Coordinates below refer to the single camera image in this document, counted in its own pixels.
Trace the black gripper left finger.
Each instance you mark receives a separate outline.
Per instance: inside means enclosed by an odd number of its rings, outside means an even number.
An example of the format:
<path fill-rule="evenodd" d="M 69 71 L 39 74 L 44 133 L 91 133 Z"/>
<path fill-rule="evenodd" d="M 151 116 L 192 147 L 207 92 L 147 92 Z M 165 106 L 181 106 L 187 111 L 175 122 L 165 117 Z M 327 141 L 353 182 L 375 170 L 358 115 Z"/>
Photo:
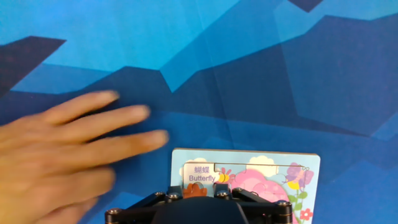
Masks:
<path fill-rule="evenodd" d="M 155 192 L 126 208 L 111 208 L 104 213 L 104 222 L 110 224 L 146 222 L 153 218 L 161 206 L 183 199 L 180 185 L 171 186 L 166 192 Z"/>

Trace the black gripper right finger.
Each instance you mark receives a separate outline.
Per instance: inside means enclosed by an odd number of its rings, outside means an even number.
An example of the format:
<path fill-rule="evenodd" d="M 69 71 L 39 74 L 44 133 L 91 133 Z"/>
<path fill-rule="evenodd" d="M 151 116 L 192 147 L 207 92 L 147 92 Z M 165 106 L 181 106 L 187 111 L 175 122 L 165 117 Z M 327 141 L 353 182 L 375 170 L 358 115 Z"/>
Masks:
<path fill-rule="evenodd" d="M 292 224 L 292 204 L 286 200 L 270 202 L 255 192 L 228 184 L 213 184 L 214 198 L 224 200 L 219 207 L 231 223 Z"/>

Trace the person's right hand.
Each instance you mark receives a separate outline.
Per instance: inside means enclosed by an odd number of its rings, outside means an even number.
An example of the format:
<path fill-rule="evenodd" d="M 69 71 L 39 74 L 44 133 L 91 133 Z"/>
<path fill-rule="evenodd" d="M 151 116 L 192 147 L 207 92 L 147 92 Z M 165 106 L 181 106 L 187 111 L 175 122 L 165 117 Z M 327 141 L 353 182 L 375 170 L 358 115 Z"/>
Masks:
<path fill-rule="evenodd" d="M 167 143 L 163 130 L 107 138 L 149 116 L 146 106 L 101 111 L 117 98 L 89 93 L 1 127 L 2 223 L 77 223 L 113 187 L 111 163 Z"/>

